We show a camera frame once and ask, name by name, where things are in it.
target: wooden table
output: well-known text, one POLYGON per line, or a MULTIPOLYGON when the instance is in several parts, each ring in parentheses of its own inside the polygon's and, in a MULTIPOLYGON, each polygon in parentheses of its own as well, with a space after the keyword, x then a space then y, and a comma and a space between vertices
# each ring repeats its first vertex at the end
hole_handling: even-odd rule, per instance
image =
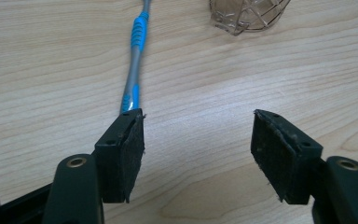
MULTIPOLYGON (((0 202, 91 153, 118 115, 140 0, 0 0, 0 202)), ((145 155, 106 223, 312 223, 250 152, 273 111, 358 161, 358 1, 294 0, 262 33, 209 25, 207 0, 153 1, 141 80, 145 155)))

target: blue toothbrush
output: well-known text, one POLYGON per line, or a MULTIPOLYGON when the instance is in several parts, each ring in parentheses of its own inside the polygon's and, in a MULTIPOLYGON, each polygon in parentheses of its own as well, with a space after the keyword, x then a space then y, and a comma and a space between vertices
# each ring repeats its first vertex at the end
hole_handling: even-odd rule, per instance
POLYGON ((145 48, 150 2, 151 0, 144 0, 144 9, 141 15, 133 22, 131 34, 131 64, 121 102, 120 113, 139 108, 139 67, 142 52, 145 48))

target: toothbrush handle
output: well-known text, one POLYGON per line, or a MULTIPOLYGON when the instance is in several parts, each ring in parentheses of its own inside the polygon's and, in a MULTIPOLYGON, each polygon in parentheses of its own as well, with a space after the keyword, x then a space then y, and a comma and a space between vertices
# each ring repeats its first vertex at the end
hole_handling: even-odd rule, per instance
POLYGON ((121 113, 139 108, 139 67, 145 48, 148 19, 149 14, 143 11, 133 22, 130 72, 121 102, 121 113))

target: wooden surface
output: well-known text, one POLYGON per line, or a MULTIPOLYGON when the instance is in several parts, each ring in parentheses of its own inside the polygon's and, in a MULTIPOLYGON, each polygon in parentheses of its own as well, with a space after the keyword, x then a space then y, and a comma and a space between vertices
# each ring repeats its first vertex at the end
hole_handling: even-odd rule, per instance
MULTIPOLYGON (((140 0, 0 0, 0 202, 91 153, 117 117, 140 0)), ((145 155, 106 223, 312 223, 280 203, 250 152, 253 111, 279 113, 358 160, 358 1, 293 0, 234 37, 207 0, 154 0, 142 68, 145 155)))

